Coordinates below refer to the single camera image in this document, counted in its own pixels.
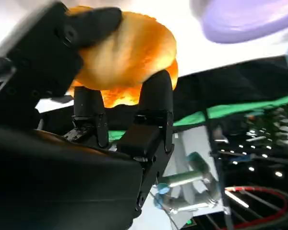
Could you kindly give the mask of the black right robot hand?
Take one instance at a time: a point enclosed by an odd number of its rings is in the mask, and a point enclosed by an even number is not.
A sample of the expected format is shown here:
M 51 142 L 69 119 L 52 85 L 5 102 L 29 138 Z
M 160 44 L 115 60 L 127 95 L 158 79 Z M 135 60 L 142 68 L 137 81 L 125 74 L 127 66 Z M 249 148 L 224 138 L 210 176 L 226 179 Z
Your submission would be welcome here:
M 0 45 L 0 230 L 126 230 L 174 150 L 173 91 L 162 70 L 141 88 L 133 124 L 108 150 L 99 91 L 75 90 L 75 128 L 38 130 L 38 102 L 62 97 L 84 62 L 78 50 L 122 19 L 116 7 L 68 16 L 56 1 Z

